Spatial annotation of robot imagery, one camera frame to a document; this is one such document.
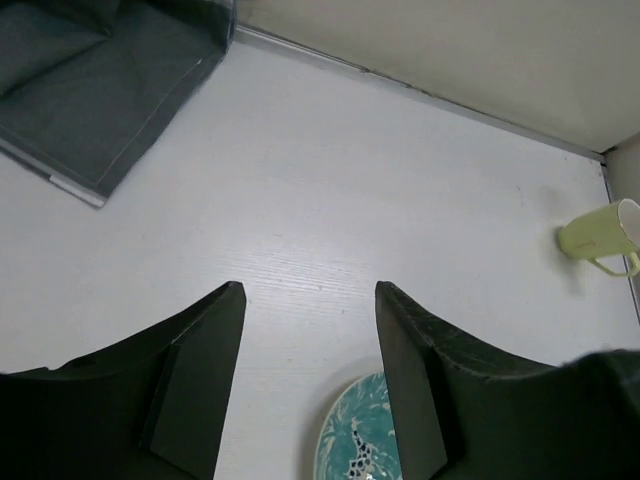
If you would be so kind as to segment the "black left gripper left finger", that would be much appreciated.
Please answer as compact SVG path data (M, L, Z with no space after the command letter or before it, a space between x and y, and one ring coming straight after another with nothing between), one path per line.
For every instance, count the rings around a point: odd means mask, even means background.
M5 479L210 479L246 309L228 282L51 370L1 378Z

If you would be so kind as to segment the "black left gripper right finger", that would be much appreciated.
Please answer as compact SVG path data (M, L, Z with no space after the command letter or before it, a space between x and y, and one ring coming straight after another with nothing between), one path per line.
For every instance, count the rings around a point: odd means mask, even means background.
M386 281L375 314L405 478L638 477L637 352L546 365L468 334Z

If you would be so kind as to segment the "teal and red plate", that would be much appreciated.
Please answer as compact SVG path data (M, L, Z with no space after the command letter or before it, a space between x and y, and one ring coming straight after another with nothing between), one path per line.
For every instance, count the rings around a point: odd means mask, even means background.
M313 477L317 480L403 477L382 371L352 382L332 405L319 434Z

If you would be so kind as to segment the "light green mug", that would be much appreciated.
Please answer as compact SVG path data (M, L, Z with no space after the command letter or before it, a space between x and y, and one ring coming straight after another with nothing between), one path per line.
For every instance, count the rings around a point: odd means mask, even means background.
M634 277L639 273L639 204L624 198L576 217L557 234L559 249L569 258L587 261L612 277ZM626 256L631 267L614 272L601 258Z

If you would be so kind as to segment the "grey cloth placemat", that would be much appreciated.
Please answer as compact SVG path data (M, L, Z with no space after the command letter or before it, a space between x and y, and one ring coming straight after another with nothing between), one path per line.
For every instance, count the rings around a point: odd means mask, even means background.
M101 207L229 50L233 1L5 1L1 151Z

